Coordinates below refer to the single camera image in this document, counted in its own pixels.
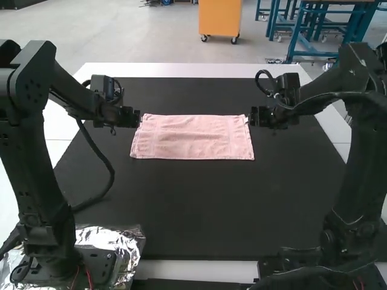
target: cable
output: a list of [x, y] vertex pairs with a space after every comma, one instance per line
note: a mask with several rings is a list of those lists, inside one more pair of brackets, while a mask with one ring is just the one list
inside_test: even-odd
[[80, 212], [81, 210], [84, 210], [85, 208], [99, 202], [101, 199], [105, 197], [109, 189], [112, 187], [114, 182], [114, 175], [115, 171], [113, 166], [111, 165], [110, 161], [104, 156], [104, 154], [99, 150], [97, 145], [94, 143], [93, 139], [90, 137], [89, 132], [86, 130], [85, 125], [83, 125], [82, 121], [80, 119], [76, 119], [77, 125], [79, 127], [79, 130], [81, 131], [82, 135], [85, 137], [87, 143], [92, 148], [94, 153], [98, 156], [99, 159], [104, 163], [106, 168], [109, 170], [110, 176], [109, 181], [105, 188], [98, 194], [93, 196], [92, 198], [87, 199], [86, 201], [81, 202], [80, 204], [77, 204], [73, 206], [73, 212]]
[[93, 280], [91, 278], [91, 274], [89, 272], [89, 269], [86, 268], [86, 265], [85, 265], [85, 270], [86, 270], [86, 275], [87, 275], [87, 279], [89, 281], [89, 287], [90, 287], [90, 290], [94, 290], [94, 286], [93, 286]]
[[82, 86], [89, 86], [91, 84], [91, 80], [86, 80], [82, 83]]
[[314, 275], [322, 276], [322, 275], [326, 275], [330, 272], [338, 273], [338, 274], [350, 274], [352, 272], [355, 272], [357, 270], [360, 270], [364, 267], [367, 267], [367, 266], [375, 263], [375, 261], [376, 260], [372, 260], [372, 261], [370, 261], [366, 264], [363, 264], [357, 268], [347, 270], [347, 271], [343, 271], [342, 268], [344, 268], [348, 265], [352, 265], [353, 263], [347, 263], [347, 264], [340, 265], [340, 266], [335, 267], [335, 268], [327, 268], [327, 267], [319, 266], [319, 265], [318, 266], [305, 266], [305, 267], [293, 269], [293, 270], [290, 270], [287, 272], [274, 273], [274, 274], [267, 276], [267, 277], [261, 279], [260, 281], [256, 282], [253, 286], [251, 286], [249, 288], [249, 290], [260, 289], [260, 288], [265, 287], [274, 281], [287, 280], [287, 279], [289, 279], [289, 280], [300, 279], [300, 278], [305, 278], [305, 277], [314, 276]]
[[74, 289], [74, 284], [75, 284], [75, 281], [77, 280], [77, 277], [78, 277], [78, 274], [79, 274], [79, 270], [80, 270], [80, 266], [78, 265], [78, 268], [77, 268], [77, 274], [75, 274], [74, 280], [73, 280], [73, 282], [71, 283], [70, 290], [73, 290], [73, 289]]
[[[31, 265], [32, 265], [32, 261], [33, 261], [33, 258], [30, 257], [30, 259], [28, 260], [28, 262], [24, 262], [24, 263], [21, 263], [20, 265], [16, 266], [12, 273], [11, 273], [11, 276], [10, 276], [10, 281], [12, 284], [18, 284], [20, 283], [21, 281], [23, 281], [23, 279], [25, 278], [25, 276], [27, 276], [28, 272], [30, 271], [31, 269]], [[17, 271], [18, 274], [20, 274], [20, 271], [19, 269], [22, 269], [24, 268], [22, 271], [21, 271], [21, 275], [17, 278], [17, 279], [14, 279], [13, 278], [13, 275], [15, 274], [15, 272]]]
[[[268, 77], [268, 80], [269, 80], [270, 84], [272, 85], [273, 91], [269, 91], [268, 89], [265, 89], [264, 87], [261, 86], [261, 84], [259, 83], [259, 77], [261, 76], [261, 74], [265, 74]], [[273, 78], [272, 74], [269, 71], [267, 71], [266, 69], [261, 69], [256, 73], [255, 84], [258, 87], [258, 89], [267, 96], [270, 96], [270, 95], [277, 93], [276, 80]]]
[[359, 290], [358, 287], [357, 287], [357, 285], [356, 285], [355, 280], [352, 280], [352, 284], [353, 284], [353, 286], [355, 287], [356, 290]]
[[362, 290], [364, 290], [364, 283], [363, 283], [363, 280], [362, 280], [361, 276], [358, 276], [357, 280], [360, 282]]
[[360, 98], [360, 99], [372, 102], [375, 105], [377, 105], [379, 108], [387, 112], [387, 99], [384, 95], [379, 94], [377, 92], [351, 92], [351, 91], [328, 92], [328, 93], [314, 95], [313, 97], [307, 98], [306, 100], [298, 103], [296, 106], [286, 105], [283, 102], [281, 102], [280, 99], [278, 99], [277, 102], [280, 107], [297, 112], [305, 109], [305, 107], [307, 107], [307, 105], [309, 105], [310, 102], [321, 102], [326, 107], [336, 100], [345, 101], [345, 100], [354, 100], [356, 98]]

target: black cable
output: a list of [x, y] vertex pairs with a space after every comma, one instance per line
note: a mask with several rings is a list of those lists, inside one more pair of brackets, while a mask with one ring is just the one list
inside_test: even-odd
[[[259, 83], [259, 77], [261, 76], [261, 74], [265, 74], [268, 77], [268, 80], [269, 80], [270, 84], [272, 85], [273, 91], [265, 89], [264, 87], [261, 86], [261, 84]], [[260, 71], [258, 71], [256, 73], [256, 75], [255, 75], [255, 84], [258, 87], [258, 89], [261, 92], [263, 92], [265, 95], [267, 95], [267, 96], [270, 96], [270, 95], [273, 95], [273, 94], [277, 93], [277, 83], [276, 83], [276, 80], [273, 78], [272, 74], [269, 71], [267, 71], [266, 69], [261, 69]]]
[[383, 111], [387, 112], [387, 99], [385, 95], [378, 92], [328, 92], [325, 94], [314, 95], [306, 100], [298, 103], [296, 106], [289, 106], [278, 99], [278, 105], [291, 111], [302, 111], [307, 108], [311, 102], [321, 102], [322, 105], [328, 106], [336, 100], [351, 101], [355, 99], [362, 99], [374, 103]]
[[86, 80], [82, 83], [82, 86], [89, 86], [91, 84], [91, 80]]
[[73, 212], [77, 213], [81, 210], [84, 210], [85, 208], [89, 207], [90, 205], [93, 205], [97, 202], [99, 202], [101, 199], [105, 197], [109, 189], [112, 187], [114, 182], [114, 175], [115, 171], [113, 166], [111, 165], [110, 161], [107, 159], [106, 156], [99, 150], [97, 145], [94, 143], [93, 139], [90, 137], [89, 132], [86, 130], [85, 125], [83, 125], [82, 121], [80, 119], [76, 119], [79, 130], [81, 131], [82, 135], [85, 137], [87, 143], [90, 145], [94, 153], [98, 156], [99, 159], [105, 164], [106, 168], [109, 170], [110, 177], [107, 185], [105, 188], [99, 193], [98, 195], [93, 196], [92, 198], [87, 199], [86, 201], [81, 202], [80, 204], [77, 204], [73, 206]]
[[327, 274], [350, 274], [352, 272], [358, 271], [362, 268], [365, 268], [373, 263], [376, 260], [371, 261], [362, 261], [356, 260], [354, 262], [346, 263], [337, 267], [328, 268], [325, 266], [305, 266], [298, 269], [293, 269], [286, 272], [274, 273], [270, 276], [264, 277], [260, 281], [252, 285], [249, 290], [261, 289], [272, 282], [275, 281], [284, 281], [284, 280], [294, 280], [294, 279], [304, 279], [310, 276], [324, 276]]
[[[21, 281], [23, 281], [23, 279], [25, 278], [25, 276], [27, 276], [29, 270], [31, 269], [31, 265], [32, 265], [33, 259], [34, 258], [30, 257], [28, 262], [21, 263], [20, 265], [16, 266], [13, 269], [13, 271], [11, 273], [11, 276], [10, 276], [10, 281], [11, 281], [12, 284], [18, 284]], [[14, 279], [13, 275], [15, 274], [15, 272], [18, 271], [20, 268], [23, 268], [23, 267], [25, 267], [25, 268], [22, 270], [21, 275], [17, 279]]]

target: aluminum foil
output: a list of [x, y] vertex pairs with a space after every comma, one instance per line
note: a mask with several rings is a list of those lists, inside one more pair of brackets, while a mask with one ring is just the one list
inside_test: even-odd
[[[145, 245], [145, 237], [140, 226], [125, 229], [77, 225], [76, 238], [78, 247], [114, 250], [117, 260], [108, 289], [130, 289]], [[56, 287], [41, 287], [22, 283], [12, 284], [10, 282], [12, 270], [19, 265], [23, 256], [22, 248], [13, 249], [0, 262], [0, 290], [66, 290], [70, 288], [68, 283]]]

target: table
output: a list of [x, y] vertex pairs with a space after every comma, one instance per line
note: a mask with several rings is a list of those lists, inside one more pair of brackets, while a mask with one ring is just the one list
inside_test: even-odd
[[[251, 78], [259, 69], [269, 70], [274, 77], [284, 72], [299, 73], [301, 85], [311, 79], [299, 65], [250, 65], [250, 64], [185, 64], [185, 63], [86, 63], [75, 78], [82, 82], [92, 74], [114, 77], [184, 77], [184, 78]], [[52, 165], [55, 166], [78, 131], [76, 122], [57, 104], [49, 101], [44, 110], [45, 138]], [[335, 110], [329, 106], [316, 115], [318, 122], [344, 161], [347, 160], [351, 129]], [[0, 242], [13, 229], [17, 218], [17, 205], [3, 166], [0, 166], [2, 195], [0, 195]], [[384, 208], [383, 219], [387, 220]], [[256, 262], [248, 261], [142, 261], [136, 278], [162, 278], [250, 283], [257, 278]]]

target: red wire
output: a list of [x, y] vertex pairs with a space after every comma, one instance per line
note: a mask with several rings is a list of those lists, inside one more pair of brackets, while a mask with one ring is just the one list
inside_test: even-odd
[[73, 280], [73, 282], [71, 283], [70, 290], [73, 290], [73, 289], [74, 289], [74, 283], [75, 283], [75, 280], [77, 280], [78, 274], [79, 274], [79, 266], [78, 266], [78, 268], [77, 268], [77, 274], [75, 274], [74, 280]]
[[360, 282], [360, 285], [362, 286], [362, 290], [364, 290], [364, 283], [363, 283], [363, 280], [362, 280], [361, 276], [358, 276], [357, 279]]
[[92, 281], [92, 279], [91, 279], [91, 274], [90, 274], [88, 268], [85, 267], [85, 269], [86, 269], [87, 279], [89, 280], [89, 287], [90, 287], [90, 290], [94, 290], [94, 287], [93, 287], [93, 281]]

